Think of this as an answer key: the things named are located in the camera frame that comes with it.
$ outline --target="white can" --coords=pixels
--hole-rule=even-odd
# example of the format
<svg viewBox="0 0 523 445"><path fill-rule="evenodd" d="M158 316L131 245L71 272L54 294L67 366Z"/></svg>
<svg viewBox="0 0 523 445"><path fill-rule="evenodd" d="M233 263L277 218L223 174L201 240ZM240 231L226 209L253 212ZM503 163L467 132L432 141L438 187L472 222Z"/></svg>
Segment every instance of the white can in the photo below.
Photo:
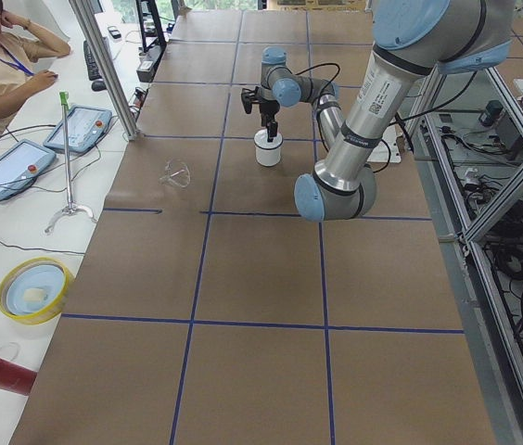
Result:
<svg viewBox="0 0 523 445"><path fill-rule="evenodd" d="M273 167L280 162L282 134L278 133L272 142L268 142L268 131L259 130L253 138L255 142L255 159L264 167Z"/></svg>

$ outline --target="red cylinder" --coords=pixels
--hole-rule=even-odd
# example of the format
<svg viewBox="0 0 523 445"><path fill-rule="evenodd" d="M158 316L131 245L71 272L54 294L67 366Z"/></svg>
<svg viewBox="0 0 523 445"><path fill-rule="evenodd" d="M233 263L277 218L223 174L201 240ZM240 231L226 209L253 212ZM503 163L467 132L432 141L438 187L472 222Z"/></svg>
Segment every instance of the red cylinder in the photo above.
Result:
<svg viewBox="0 0 523 445"><path fill-rule="evenodd" d="M0 389L28 396L37 373L0 359Z"/></svg>

